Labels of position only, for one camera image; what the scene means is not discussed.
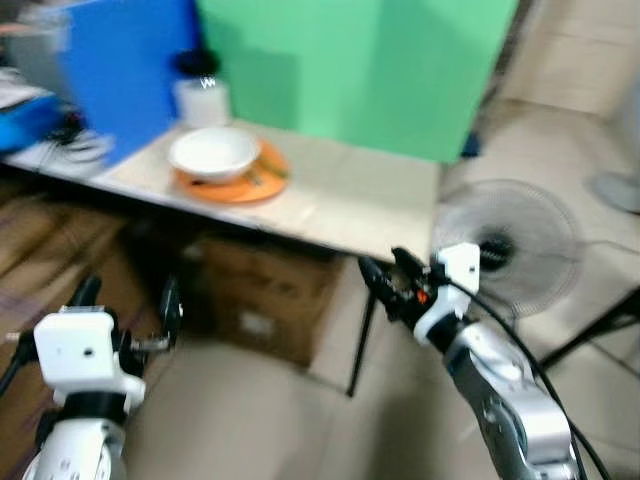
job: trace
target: green backdrop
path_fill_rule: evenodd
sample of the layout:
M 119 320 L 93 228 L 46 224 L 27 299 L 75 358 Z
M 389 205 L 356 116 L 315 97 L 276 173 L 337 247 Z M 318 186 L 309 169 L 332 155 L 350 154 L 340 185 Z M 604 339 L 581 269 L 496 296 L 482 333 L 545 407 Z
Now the green backdrop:
M 236 116 L 458 158 L 516 0 L 198 0 Z

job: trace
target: electric fan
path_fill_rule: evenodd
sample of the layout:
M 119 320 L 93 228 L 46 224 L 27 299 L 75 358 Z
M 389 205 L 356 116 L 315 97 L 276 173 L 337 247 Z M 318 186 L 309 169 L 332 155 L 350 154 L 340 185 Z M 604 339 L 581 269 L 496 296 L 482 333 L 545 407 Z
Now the electric fan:
M 465 241 L 480 246 L 480 295 L 508 306 L 514 322 L 566 293 L 580 266 L 572 215 L 523 182 L 478 182 L 441 199 L 434 247 Z

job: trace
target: black table leg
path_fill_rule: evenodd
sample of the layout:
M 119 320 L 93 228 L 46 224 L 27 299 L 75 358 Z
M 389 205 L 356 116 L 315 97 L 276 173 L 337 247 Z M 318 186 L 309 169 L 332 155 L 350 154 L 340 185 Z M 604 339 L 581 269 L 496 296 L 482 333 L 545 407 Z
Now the black table leg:
M 371 292 L 368 293 L 367 305 L 364 309 L 364 316 L 362 317 L 362 329 L 360 331 L 360 340 L 358 341 L 358 350 L 356 351 L 356 358 L 353 362 L 353 369 L 351 370 L 351 382 L 347 389 L 347 396 L 353 397 L 356 392 L 356 386 L 358 385 L 358 376 L 360 375 L 360 367 L 362 366 L 362 358 L 364 357 L 364 350 L 367 346 L 367 337 L 369 336 L 369 329 L 371 327 L 371 319 L 376 309 L 375 295 Z
M 631 316 L 633 320 L 619 324 L 619 320 L 625 316 Z M 540 361 L 540 365 L 546 370 L 592 338 L 630 326 L 634 323 L 640 323 L 640 288 L 627 294 L 626 297 L 578 333 L 573 339 L 545 356 Z

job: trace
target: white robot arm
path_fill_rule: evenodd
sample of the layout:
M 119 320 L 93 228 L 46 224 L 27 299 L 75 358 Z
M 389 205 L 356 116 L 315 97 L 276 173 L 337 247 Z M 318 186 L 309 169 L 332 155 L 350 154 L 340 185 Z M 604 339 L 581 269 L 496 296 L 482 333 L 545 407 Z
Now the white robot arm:
M 365 282 L 391 320 L 401 320 L 423 346 L 433 344 L 471 406 L 493 464 L 504 480 L 575 480 L 578 467 L 569 422 L 534 381 L 526 356 L 465 314 L 470 298 L 447 279 L 478 291 L 480 251 L 463 243 L 441 250 L 431 268 L 394 249 L 404 285 L 370 259 L 360 259 Z
M 69 306 L 15 335 L 18 347 L 0 380 L 0 394 L 18 367 L 38 361 L 61 407 L 43 416 L 36 439 L 40 452 L 24 480 L 126 479 L 124 422 L 144 400 L 148 355 L 174 346 L 182 306 L 170 279 L 161 303 L 163 336 L 137 341 L 118 329 L 115 312 L 94 305 L 100 283 L 89 277 Z

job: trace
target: white table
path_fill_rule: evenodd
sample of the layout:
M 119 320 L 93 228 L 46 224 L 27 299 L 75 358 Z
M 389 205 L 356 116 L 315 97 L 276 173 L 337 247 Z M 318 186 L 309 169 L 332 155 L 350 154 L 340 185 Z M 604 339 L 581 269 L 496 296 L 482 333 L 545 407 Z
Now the white table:
M 341 253 L 392 261 L 391 248 L 403 246 L 428 259 L 440 179 L 438 164 L 244 121 L 235 125 L 267 139 L 289 161 L 290 183 L 278 196 L 258 204 L 231 206 L 207 203 L 181 191 L 174 185 L 167 161 L 171 144 L 188 131 L 181 127 L 104 171 L 70 170 L 62 162 L 49 161 L 40 172 Z M 40 162 L 37 154 L 27 152 L 10 158 L 8 163 L 33 170 Z M 375 303 L 370 295 L 350 395 L 356 386 Z

